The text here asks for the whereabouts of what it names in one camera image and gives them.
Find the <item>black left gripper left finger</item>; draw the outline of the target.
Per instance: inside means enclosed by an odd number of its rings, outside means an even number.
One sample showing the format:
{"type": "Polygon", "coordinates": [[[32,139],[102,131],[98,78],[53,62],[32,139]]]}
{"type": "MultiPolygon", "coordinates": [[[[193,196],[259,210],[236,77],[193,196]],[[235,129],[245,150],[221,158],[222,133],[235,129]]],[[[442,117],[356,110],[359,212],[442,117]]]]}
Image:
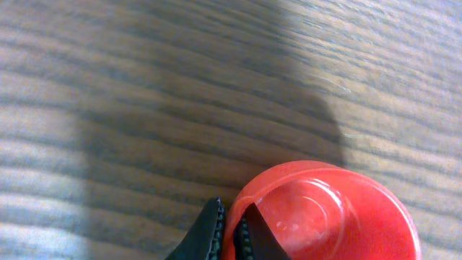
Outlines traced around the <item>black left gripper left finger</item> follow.
{"type": "Polygon", "coordinates": [[[212,198],[166,260],[220,260],[224,231],[225,206],[212,198]]]}

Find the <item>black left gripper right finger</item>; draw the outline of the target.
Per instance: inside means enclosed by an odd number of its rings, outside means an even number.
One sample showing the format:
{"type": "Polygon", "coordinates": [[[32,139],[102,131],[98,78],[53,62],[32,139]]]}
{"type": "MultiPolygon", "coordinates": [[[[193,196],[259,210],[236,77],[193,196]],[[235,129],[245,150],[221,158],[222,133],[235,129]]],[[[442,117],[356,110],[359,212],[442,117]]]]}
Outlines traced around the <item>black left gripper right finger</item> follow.
{"type": "Polygon", "coordinates": [[[250,204],[233,236],[236,260],[290,260],[255,204],[250,204]]]}

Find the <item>red measuring scoop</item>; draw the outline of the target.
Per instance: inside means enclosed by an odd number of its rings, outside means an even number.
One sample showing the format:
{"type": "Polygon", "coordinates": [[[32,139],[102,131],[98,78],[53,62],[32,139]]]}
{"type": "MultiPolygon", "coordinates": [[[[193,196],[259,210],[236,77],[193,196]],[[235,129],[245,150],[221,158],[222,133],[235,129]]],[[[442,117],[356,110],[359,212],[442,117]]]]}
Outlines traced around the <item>red measuring scoop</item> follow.
{"type": "Polygon", "coordinates": [[[235,230],[252,204],[291,259],[422,257],[411,215],[385,186],[335,165],[300,160],[265,170],[240,191],[227,217],[223,259],[235,258],[235,230]]]}

